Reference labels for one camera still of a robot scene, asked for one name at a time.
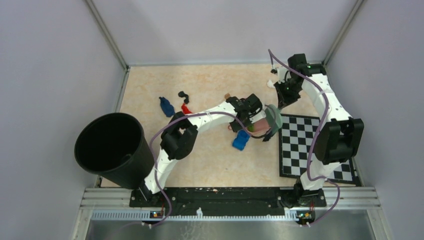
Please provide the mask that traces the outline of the pink plastic dustpan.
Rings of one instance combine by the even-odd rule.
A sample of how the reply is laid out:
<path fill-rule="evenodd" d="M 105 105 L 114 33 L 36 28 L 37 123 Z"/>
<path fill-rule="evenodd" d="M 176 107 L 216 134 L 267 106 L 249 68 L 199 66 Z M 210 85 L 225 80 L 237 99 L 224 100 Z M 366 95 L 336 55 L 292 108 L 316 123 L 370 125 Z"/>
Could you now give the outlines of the pink plastic dustpan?
<path fill-rule="evenodd" d="M 244 129 L 242 126 L 234 120 L 227 126 L 228 130 L 233 132 L 243 131 Z M 255 136 L 263 135 L 265 133 L 269 133 L 271 131 L 271 126 L 269 125 L 268 121 L 265 118 L 260 119 L 259 121 L 253 123 L 250 126 L 245 127 L 245 132 L 249 134 L 253 134 Z"/>

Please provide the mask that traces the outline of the green plastic hand brush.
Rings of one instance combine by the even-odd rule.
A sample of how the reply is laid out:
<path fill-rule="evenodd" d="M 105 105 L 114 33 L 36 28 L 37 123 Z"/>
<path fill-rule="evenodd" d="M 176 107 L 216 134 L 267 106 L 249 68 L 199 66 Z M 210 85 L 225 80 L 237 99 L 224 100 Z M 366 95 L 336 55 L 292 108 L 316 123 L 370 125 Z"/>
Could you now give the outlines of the green plastic hand brush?
<path fill-rule="evenodd" d="M 283 117 L 278 107 L 273 104 L 265 105 L 266 121 L 271 133 L 276 133 L 283 126 Z"/>

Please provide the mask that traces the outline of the black paper scrap long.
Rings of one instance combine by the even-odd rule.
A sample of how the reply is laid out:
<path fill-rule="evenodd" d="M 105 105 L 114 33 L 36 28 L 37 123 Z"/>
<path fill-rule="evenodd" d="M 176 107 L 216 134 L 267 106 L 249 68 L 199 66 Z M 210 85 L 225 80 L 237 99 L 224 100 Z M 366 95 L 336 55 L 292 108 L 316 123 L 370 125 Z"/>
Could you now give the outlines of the black paper scrap long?
<path fill-rule="evenodd" d="M 273 132 L 270 131 L 264 135 L 263 142 L 268 142 L 274 136 Z"/>

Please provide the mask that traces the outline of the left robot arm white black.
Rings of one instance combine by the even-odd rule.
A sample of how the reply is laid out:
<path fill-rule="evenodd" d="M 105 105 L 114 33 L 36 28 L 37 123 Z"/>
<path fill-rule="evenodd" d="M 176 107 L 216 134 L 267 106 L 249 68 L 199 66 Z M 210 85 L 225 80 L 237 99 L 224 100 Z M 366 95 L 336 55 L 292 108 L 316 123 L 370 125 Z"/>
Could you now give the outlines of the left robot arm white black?
<path fill-rule="evenodd" d="M 198 113 L 177 112 L 149 142 L 152 145 L 157 137 L 161 139 L 153 167 L 139 188 L 141 200 L 149 207 L 160 202 L 160 192 L 170 172 L 179 160 L 192 152 L 199 134 L 220 125 L 230 125 L 234 132 L 246 131 L 266 117 L 263 108 L 260 99 L 252 93 L 246 98 L 230 96 L 217 106 Z"/>

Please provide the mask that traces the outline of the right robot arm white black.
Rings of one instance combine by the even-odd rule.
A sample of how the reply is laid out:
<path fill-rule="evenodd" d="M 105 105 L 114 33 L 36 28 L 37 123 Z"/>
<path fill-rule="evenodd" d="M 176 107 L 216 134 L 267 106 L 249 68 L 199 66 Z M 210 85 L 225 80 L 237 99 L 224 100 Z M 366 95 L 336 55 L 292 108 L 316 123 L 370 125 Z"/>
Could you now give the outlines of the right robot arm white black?
<path fill-rule="evenodd" d="M 287 69 L 287 75 L 282 75 L 278 67 L 272 69 L 278 75 L 274 84 L 278 108 L 295 103 L 304 91 L 320 118 L 307 155 L 306 171 L 296 181 L 291 194 L 297 205 L 307 206 L 331 173 L 356 156 L 364 123 L 353 118 L 339 102 L 321 63 L 308 63 L 306 55 L 298 53 L 289 57 L 282 67 Z"/>

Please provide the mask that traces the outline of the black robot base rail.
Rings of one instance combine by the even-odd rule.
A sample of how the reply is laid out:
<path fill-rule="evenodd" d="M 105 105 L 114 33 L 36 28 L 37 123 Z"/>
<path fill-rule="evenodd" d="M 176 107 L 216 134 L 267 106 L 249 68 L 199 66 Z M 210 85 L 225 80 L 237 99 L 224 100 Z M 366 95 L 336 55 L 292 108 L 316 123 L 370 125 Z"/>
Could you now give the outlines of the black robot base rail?
<path fill-rule="evenodd" d="M 322 189 L 298 187 L 167 187 L 155 194 L 131 192 L 132 208 L 155 208 L 172 217 L 193 216 L 201 210 L 206 217 L 282 216 L 286 209 L 313 210 L 326 207 Z"/>

